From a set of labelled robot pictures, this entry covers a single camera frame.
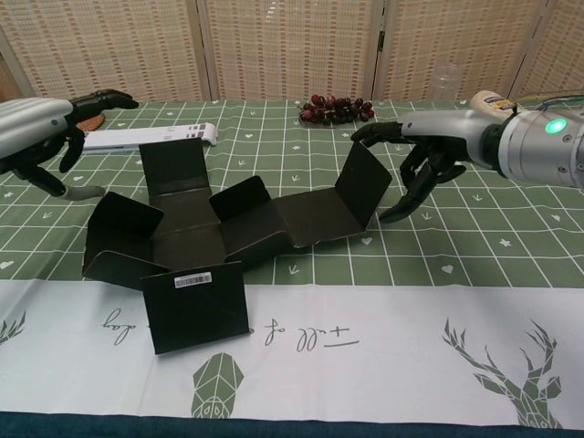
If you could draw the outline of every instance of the clear plastic cup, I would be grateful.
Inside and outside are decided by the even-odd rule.
[[[455,64],[436,66],[430,78],[428,99],[437,106],[453,107],[463,80],[463,70]]]

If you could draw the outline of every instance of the label sticker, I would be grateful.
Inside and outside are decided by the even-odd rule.
[[[483,99],[484,103],[493,105],[497,110],[506,111],[513,108],[513,103],[507,99],[500,98],[498,96],[491,96],[489,98]]]
[[[188,287],[193,285],[202,285],[204,283],[211,283],[213,278],[210,272],[202,272],[201,274],[192,274],[190,276],[178,276],[174,279],[174,288]]]

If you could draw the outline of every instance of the barcode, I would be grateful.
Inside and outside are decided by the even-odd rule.
[[[174,288],[180,289],[192,285],[201,285],[203,283],[211,283],[213,278],[210,272],[202,272],[201,274],[192,274],[191,276],[178,276],[174,279]]]

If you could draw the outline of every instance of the grapes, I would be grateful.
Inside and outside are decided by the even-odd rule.
[[[355,120],[369,121],[375,116],[371,102],[362,98],[325,98],[313,94],[310,101],[301,106],[299,119],[304,125],[340,125]]]
[[[314,113],[310,109],[305,109],[300,113],[300,119],[303,121],[310,121]]]

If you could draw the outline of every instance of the wall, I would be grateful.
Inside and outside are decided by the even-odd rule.
[[[444,62],[461,97],[584,87],[583,0],[0,0],[0,27],[39,96],[424,99]]]
[[[4,59],[0,57],[0,102],[22,97],[22,93],[12,77],[8,66]]]
[[[558,0],[520,96],[584,91],[584,1]]]
[[[189,9],[177,0],[0,1],[0,26],[38,96],[122,89],[202,99]]]

